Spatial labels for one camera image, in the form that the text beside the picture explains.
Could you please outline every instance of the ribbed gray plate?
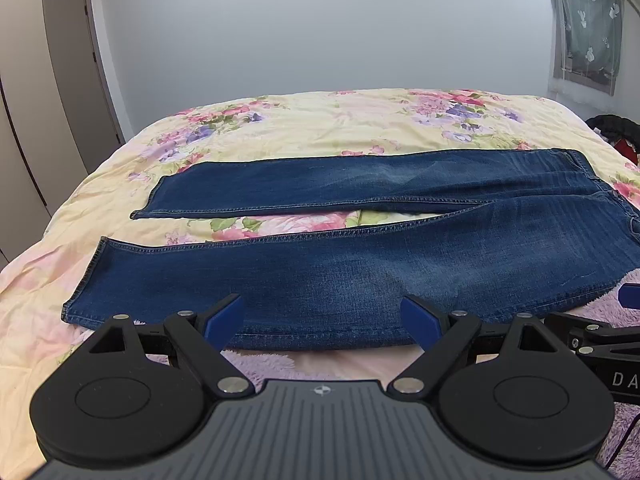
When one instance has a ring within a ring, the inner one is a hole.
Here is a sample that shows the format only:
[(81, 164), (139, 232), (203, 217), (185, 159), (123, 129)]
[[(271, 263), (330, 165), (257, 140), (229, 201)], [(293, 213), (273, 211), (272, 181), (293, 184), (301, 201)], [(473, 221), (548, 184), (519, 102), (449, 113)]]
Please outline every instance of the ribbed gray plate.
[(375, 381), (269, 381), (214, 410), (193, 440), (126, 470), (50, 462), (34, 480), (604, 480), (594, 462), (514, 471), (458, 448), (426, 406), (399, 402)]

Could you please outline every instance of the wardrobe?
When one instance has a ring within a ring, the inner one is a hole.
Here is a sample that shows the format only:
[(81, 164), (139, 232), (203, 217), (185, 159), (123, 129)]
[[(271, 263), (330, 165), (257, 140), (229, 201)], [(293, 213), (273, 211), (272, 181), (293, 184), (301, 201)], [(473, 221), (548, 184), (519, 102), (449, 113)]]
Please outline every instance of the wardrobe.
[(0, 0), (0, 269), (87, 176), (49, 56), (42, 0)]

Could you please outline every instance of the jeans leg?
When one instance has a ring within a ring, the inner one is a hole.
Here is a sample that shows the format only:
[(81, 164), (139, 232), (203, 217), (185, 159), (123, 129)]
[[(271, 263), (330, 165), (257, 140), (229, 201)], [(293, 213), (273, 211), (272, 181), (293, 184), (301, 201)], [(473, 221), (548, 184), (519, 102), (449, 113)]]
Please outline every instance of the jeans leg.
[(146, 206), (131, 217), (232, 218), (354, 209), (448, 213), (487, 200), (600, 191), (576, 160), (571, 150), (552, 149), (203, 162), (162, 177)]
[(399, 319), (405, 294), (492, 322), (602, 295), (640, 262), (634, 211), (610, 191), (516, 197), (437, 218), (230, 242), (146, 248), (105, 238), (63, 320), (95, 328), (127, 312), (159, 322), (238, 292), (248, 310), (235, 348), (407, 344)]

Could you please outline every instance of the floral bedspread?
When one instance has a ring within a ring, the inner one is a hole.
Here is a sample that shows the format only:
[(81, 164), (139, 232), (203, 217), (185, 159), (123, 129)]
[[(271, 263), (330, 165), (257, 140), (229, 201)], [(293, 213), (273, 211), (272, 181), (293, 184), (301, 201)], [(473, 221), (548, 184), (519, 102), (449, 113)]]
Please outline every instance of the floral bedspread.
[[(161, 246), (419, 217), (353, 211), (130, 220), (162, 175), (206, 160), (554, 147), (583, 152), (601, 178), (640, 207), (640, 170), (567, 108), (533, 96), (478, 90), (311, 92), (192, 108), (148, 126), (88, 176), (55, 213), (43, 239), (0, 274), (0, 477), (25, 478), (43, 461), (29, 401), (82, 339), (83, 329), (60, 321), (60, 309), (100, 236)], [(165, 279), (171, 278), (167, 269)]]

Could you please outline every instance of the gray door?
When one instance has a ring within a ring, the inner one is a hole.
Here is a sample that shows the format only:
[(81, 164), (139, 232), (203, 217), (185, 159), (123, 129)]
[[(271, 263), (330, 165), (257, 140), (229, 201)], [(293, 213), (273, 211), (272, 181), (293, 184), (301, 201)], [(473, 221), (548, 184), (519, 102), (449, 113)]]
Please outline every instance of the gray door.
[(120, 145), (89, 0), (44, 0), (47, 43), (71, 133), (91, 173)]

